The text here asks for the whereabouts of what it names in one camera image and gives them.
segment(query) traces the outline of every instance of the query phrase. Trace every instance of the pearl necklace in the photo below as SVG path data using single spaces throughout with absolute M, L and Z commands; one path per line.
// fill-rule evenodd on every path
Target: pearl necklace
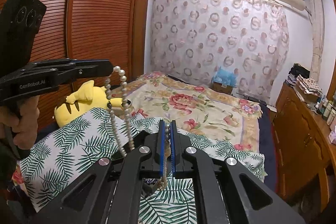
M 126 132 L 127 132 L 127 137 L 128 137 L 128 145 L 130 150 L 132 151 L 134 149 L 134 140 L 132 138 L 131 134 L 131 125 L 130 125 L 130 118 L 131 115 L 129 113 L 129 105 L 128 105 L 128 100 L 127 100 L 127 93 L 126 93 L 126 86 L 127 86 L 127 77 L 125 76 L 125 71 L 123 69 L 120 69 L 119 66 L 115 66 L 113 68 L 113 72 L 117 72 L 120 76 L 120 85 L 122 86 L 122 97 L 123 97 L 123 103 L 122 106 L 124 108 L 124 115 L 125 115 L 125 123 L 126 123 Z M 111 85 L 110 85 L 110 77 L 111 75 L 105 80 L 105 93 L 106 93 L 106 98 L 108 100 L 112 99 L 111 95 Z M 118 149 L 123 157 L 126 157 L 127 153 L 124 149 L 124 147 L 121 145 L 120 138 L 117 133 L 117 126 L 116 126 L 116 119 L 115 119 L 115 114 L 114 110 L 112 109 L 112 104 L 108 103 L 108 112 L 110 113 L 110 118 L 111 118 L 111 125 L 112 125 L 112 131 L 113 135 L 115 137 L 115 140 L 118 145 Z M 163 157 L 163 176 L 159 181 L 157 182 L 157 187 L 159 190 L 164 190 L 167 187 L 167 158 L 170 156 L 170 125 L 167 123 L 165 124 L 165 146 L 164 146 L 164 157 Z
M 124 108 L 124 114 L 125 114 L 125 123 L 126 123 L 126 132 L 127 132 L 127 137 L 128 137 L 128 145 L 130 150 L 132 151 L 134 149 L 134 140 L 132 138 L 132 134 L 131 134 L 131 125 L 130 125 L 130 118 L 131 115 L 129 113 L 129 105 L 128 105 L 128 101 L 127 101 L 127 93 L 126 93 L 126 86 L 127 86 L 127 77 L 125 76 L 125 71 L 123 69 L 120 69 L 119 66 L 115 66 L 113 68 L 113 72 L 117 72 L 120 76 L 120 85 L 122 86 L 122 97 L 123 97 L 123 103 L 122 106 Z M 108 100 L 112 99 L 112 95 L 111 95 L 111 85 L 110 85 L 110 77 L 111 75 L 105 80 L 105 93 L 106 93 L 106 98 Z M 125 151 L 125 149 L 123 148 L 123 146 L 121 145 L 120 142 L 120 138 L 117 134 L 117 126 L 116 126 L 116 120 L 115 120 L 115 114 L 114 114 L 114 110 L 112 109 L 112 105 L 110 103 L 107 104 L 108 106 L 108 112 L 110 113 L 110 118 L 111 118 L 111 125 L 112 125 L 112 131 L 113 131 L 113 135 L 115 137 L 115 140 L 117 142 L 118 145 L 118 149 L 121 153 L 121 155 L 123 157 L 126 157 L 127 153 Z

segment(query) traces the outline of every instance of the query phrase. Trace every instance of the bottle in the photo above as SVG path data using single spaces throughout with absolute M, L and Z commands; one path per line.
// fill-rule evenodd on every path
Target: bottle
M 320 113 L 323 115 L 323 112 L 325 110 L 325 106 L 324 106 L 324 103 L 325 103 L 325 98 L 323 97 L 323 99 L 321 100 L 320 102 Z
M 325 111 L 323 113 L 323 120 L 325 120 L 325 121 L 328 120 L 329 114 L 330 114 L 331 109 L 333 107 L 332 104 L 333 104 L 333 102 L 329 101 L 327 107 L 325 108 Z
M 328 117 L 328 120 L 327 120 L 327 125 L 331 125 L 332 121 L 334 120 L 336 116 L 336 110 L 335 109 L 332 109 L 330 114 L 329 114 L 329 117 Z
M 316 113 L 321 114 L 321 112 L 320 112 L 320 102 L 316 103 L 315 108 L 316 108 Z

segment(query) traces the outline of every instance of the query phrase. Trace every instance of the palm leaf pattern fabric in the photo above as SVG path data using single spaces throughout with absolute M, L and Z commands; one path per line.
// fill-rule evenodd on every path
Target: palm leaf pattern fabric
M 135 136 L 142 130 L 156 133 L 160 119 L 144 118 L 137 114 L 131 119 L 132 135 Z M 115 122 L 124 145 L 127 143 L 126 124 L 118 117 Z M 263 180 L 264 155 L 237 151 L 229 142 L 211 140 L 204 135 L 195 135 L 181 129 L 178 131 L 187 135 L 194 147 L 204 150 L 211 157 L 219 160 L 228 156 L 235 157 Z M 90 110 L 37 143 L 31 149 L 30 156 L 20 161 L 21 172 L 35 210 L 43 208 L 101 157 L 112 157 L 117 150 L 109 113 L 100 108 Z M 156 191 L 148 197 L 142 196 L 139 220 L 143 224 L 196 224 L 192 180 L 176 180 L 170 174 L 164 191 Z

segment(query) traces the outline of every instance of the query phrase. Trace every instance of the blanket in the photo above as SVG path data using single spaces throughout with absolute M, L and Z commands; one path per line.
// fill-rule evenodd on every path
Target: blanket
M 113 90 L 113 97 L 121 97 L 121 88 Z M 190 133 L 228 141 L 237 150 L 259 152 L 258 103 L 175 81 L 160 72 L 129 83 L 127 99 L 133 116 L 176 120 L 178 128 Z
M 122 145 L 127 143 L 126 124 L 116 119 Z M 132 136 L 140 131 L 156 133 L 161 118 L 144 118 L 137 114 L 131 119 Z M 263 180 L 264 155 L 236 150 L 226 141 L 211 140 L 179 129 L 189 136 L 192 145 L 206 151 L 211 157 L 224 160 L 231 156 L 243 163 L 260 180 Z M 112 157 L 118 150 L 109 113 L 94 108 L 56 130 L 37 143 L 28 158 L 20 161 L 26 188 L 36 211 L 43 208 L 67 185 L 74 181 L 101 157 Z M 142 197 L 139 222 L 143 224 L 193 223 L 196 224 L 194 190 L 191 179 L 175 180 L 170 175 L 164 191 Z

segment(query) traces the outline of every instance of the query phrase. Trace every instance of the camera lens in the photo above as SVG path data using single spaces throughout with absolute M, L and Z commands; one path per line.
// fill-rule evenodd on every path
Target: camera lens
M 19 12 L 16 15 L 16 22 L 17 23 L 21 23 L 23 21 L 23 19 L 26 16 L 26 7 L 21 7 L 21 9 L 19 10 Z
M 34 23 L 35 15 L 36 15 L 35 10 L 31 10 L 31 11 L 28 13 L 27 21 L 26 21 L 27 27 L 30 27 L 30 26 Z

